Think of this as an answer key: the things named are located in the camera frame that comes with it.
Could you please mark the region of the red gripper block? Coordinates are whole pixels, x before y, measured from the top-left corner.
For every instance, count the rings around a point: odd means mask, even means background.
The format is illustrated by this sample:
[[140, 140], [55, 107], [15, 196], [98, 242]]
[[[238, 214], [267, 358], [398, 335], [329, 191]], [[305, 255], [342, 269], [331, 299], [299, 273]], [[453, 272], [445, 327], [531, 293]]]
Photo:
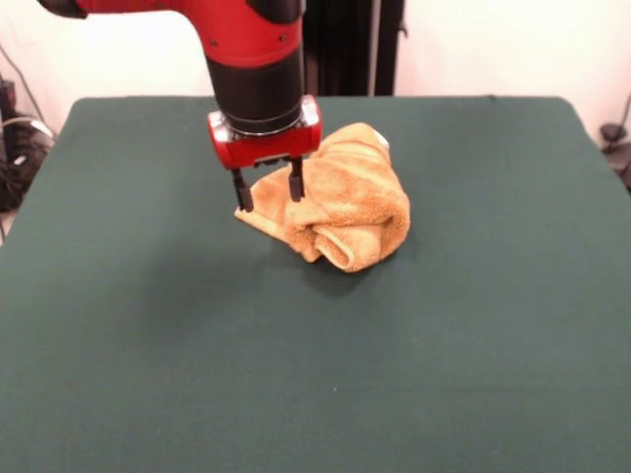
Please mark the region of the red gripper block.
[[225, 169], [231, 169], [240, 211], [249, 213], [254, 208], [250, 187], [240, 169], [256, 167], [271, 160], [291, 159], [288, 176], [291, 199], [300, 202], [305, 197], [302, 156], [315, 151], [322, 138], [321, 112], [313, 96], [303, 96], [298, 120], [279, 132], [238, 132], [228, 124], [220, 110], [208, 114], [207, 125], [220, 163]]

